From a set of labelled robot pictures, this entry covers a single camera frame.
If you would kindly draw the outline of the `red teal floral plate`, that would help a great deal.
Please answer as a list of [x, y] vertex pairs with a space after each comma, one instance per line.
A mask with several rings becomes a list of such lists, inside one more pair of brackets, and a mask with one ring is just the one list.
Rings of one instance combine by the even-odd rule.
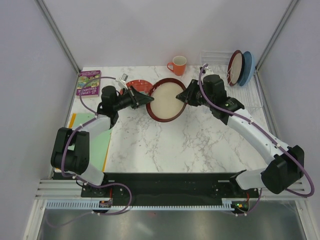
[[131, 81], [125, 82], [125, 84], [127, 87], [130, 87], [130, 86], [134, 87], [138, 92], [145, 95], [148, 95], [150, 89], [153, 87], [153, 85], [150, 82], [143, 79], [131, 80]]

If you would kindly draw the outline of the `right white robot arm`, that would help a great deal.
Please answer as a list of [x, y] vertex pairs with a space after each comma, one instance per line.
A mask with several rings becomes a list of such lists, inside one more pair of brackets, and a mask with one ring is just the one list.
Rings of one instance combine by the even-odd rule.
[[267, 164], [266, 168], [236, 173], [229, 184], [233, 196], [240, 197], [248, 189], [255, 188], [267, 188], [280, 194], [304, 176], [302, 148], [290, 147], [256, 123], [242, 103], [227, 95], [219, 75], [206, 75], [202, 81], [193, 79], [176, 99], [190, 106], [208, 107], [216, 119], [244, 137]]

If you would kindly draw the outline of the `dark red cream plate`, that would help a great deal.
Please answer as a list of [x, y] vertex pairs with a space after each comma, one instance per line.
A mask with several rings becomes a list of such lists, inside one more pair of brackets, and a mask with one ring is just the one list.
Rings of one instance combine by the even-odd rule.
[[184, 90], [185, 85], [176, 78], [164, 78], [156, 82], [149, 91], [149, 96], [154, 100], [146, 105], [149, 116], [161, 123], [177, 119], [187, 105], [176, 98]]

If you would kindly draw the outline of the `blue plate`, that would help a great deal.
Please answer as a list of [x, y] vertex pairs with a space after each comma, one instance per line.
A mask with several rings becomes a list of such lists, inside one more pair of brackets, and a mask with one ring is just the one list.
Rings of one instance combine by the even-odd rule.
[[243, 54], [244, 56], [244, 70], [242, 77], [238, 80], [238, 85], [243, 87], [245, 86], [252, 78], [255, 73], [255, 57], [250, 51], [246, 51]]

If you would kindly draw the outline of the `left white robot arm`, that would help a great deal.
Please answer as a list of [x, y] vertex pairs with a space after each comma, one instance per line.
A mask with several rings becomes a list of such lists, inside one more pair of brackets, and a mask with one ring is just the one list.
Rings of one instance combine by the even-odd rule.
[[72, 176], [92, 185], [92, 191], [99, 197], [106, 196], [110, 185], [104, 181], [105, 174], [90, 161], [90, 143], [115, 126], [118, 111], [128, 107], [135, 110], [153, 100], [153, 97], [137, 91], [133, 86], [124, 88], [122, 94], [118, 94], [112, 85], [104, 87], [101, 102], [92, 119], [75, 129], [62, 127], [57, 131], [50, 160], [52, 167], [60, 169], [64, 177]]

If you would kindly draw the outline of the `white wire dish rack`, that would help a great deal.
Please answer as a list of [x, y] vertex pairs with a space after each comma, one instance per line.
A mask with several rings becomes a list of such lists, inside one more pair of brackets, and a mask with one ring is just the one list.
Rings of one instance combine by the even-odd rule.
[[203, 50], [201, 64], [207, 64], [224, 82], [227, 95], [239, 100], [246, 109], [263, 107], [262, 90], [257, 82], [255, 59], [250, 52]]

